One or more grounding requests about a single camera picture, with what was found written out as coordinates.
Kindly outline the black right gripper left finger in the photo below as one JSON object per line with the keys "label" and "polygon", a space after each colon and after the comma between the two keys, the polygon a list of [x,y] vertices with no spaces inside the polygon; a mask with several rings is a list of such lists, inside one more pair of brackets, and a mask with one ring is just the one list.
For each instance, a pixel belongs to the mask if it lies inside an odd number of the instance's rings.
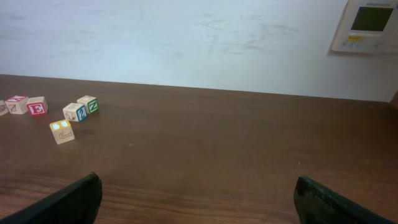
{"label": "black right gripper left finger", "polygon": [[1,219],[8,224],[93,224],[103,197],[102,181],[95,173]]}

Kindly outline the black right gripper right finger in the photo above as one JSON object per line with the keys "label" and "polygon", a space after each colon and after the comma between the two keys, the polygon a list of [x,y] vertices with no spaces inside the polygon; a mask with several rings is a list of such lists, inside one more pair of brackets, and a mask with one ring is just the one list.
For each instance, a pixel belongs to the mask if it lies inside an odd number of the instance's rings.
{"label": "black right gripper right finger", "polygon": [[305,224],[394,224],[307,176],[297,180],[294,205]]}

